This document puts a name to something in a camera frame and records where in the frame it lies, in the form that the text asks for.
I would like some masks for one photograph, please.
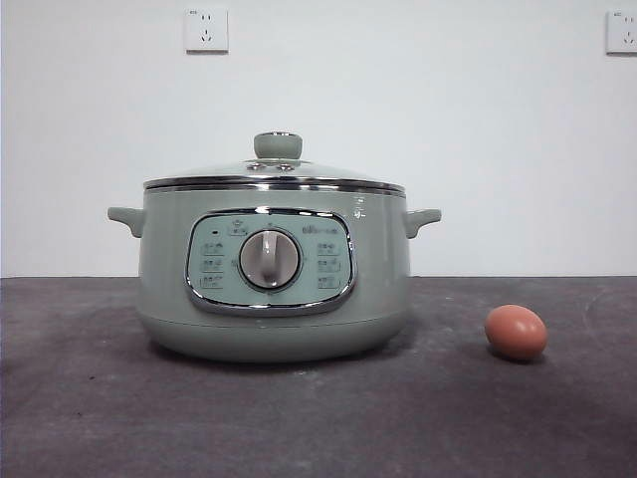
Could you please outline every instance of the glass lid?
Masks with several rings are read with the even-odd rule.
[[[144,183],[145,189],[325,189],[362,190],[404,195],[397,184],[337,167],[301,160],[303,140],[291,132],[264,132],[255,136],[256,159],[217,167],[184,171]]]

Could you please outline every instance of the chrome trim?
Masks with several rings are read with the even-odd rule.
[[[161,186],[147,188],[145,194],[176,191],[228,191],[228,190],[253,190],[253,191],[335,191],[335,192],[359,192],[365,194],[380,194],[386,196],[406,197],[402,191],[392,189],[380,189],[374,187],[357,187],[329,184],[197,184],[182,186]]]
[[[290,214],[290,215],[300,215],[300,216],[320,216],[320,217],[330,217],[340,223],[345,231],[345,236],[347,239],[347,249],[349,254],[349,280],[347,284],[333,296],[323,299],[322,301],[311,302],[306,304],[289,304],[289,305],[271,305],[271,304],[255,304],[255,305],[239,305],[239,304],[229,304],[225,302],[213,301],[212,299],[207,299],[203,297],[200,293],[198,293],[192,282],[190,281],[190,276],[188,274],[188,266],[190,264],[190,250],[192,248],[192,241],[194,238],[194,232],[197,228],[197,225],[207,219],[208,217],[217,217],[217,216],[229,216],[235,214]],[[241,209],[224,209],[220,211],[209,211],[199,219],[195,221],[190,230],[190,239],[188,240],[188,251],[186,253],[186,268],[184,271],[184,280],[186,284],[186,288],[189,292],[190,300],[193,302],[195,306],[206,311],[206,312],[214,312],[217,314],[224,314],[229,316],[250,316],[250,317],[297,317],[297,316],[306,316],[311,314],[321,314],[324,312],[333,311],[334,309],[340,307],[343,301],[347,298],[349,293],[353,290],[356,284],[357,277],[357,267],[356,267],[356,257],[355,257],[355,248],[351,239],[351,233],[349,228],[347,227],[347,223],[345,219],[336,214],[335,212],[325,212],[325,211],[314,211],[309,209],[296,209],[296,208],[281,208],[281,207],[269,207],[269,206],[258,206],[255,208],[241,208]]]
[[[388,182],[366,181],[363,179],[334,179],[330,177],[310,176],[277,176],[265,174],[247,174],[233,176],[186,176],[152,179],[143,183],[144,189],[165,186],[225,186],[236,184],[272,184],[299,186],[344,186],[359,189],[386,189],[389,191],[405,192],[405,188]]]
[[[260,132],[257,136],[296,136],[299,137],[298,134],[287,131],[268,131],[268,132]]]

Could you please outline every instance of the pot handle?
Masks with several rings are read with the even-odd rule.
[[[143,209],[130,207],[110,207],[108,209],[108,219],[128,226],[132,237],[141,237],[145,218],[146,214]]]
[[[442,218],[440,209],[418,209],[409,211],[405,215],[405,229],[407,230],[407,239],[413,239],[418,235],[418,230],[432,222],[438,222]]]

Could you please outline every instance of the pot base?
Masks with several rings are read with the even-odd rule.
[[[395,336],[406,314],[349,324],[302,327],[215,327],[162,321],[139,315],[157,343],[203,359],[286,362],[328,359],[372,349]]]

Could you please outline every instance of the stainless steel rim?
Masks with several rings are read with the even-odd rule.
[[[359,179],[328,179],[320,177],[287,176],[196,176],[154,179],[144,183],[146,192],[190,190],[286,190],[286,191],[342,191],[389,194],[405,197],[405,188],[387,182]]]

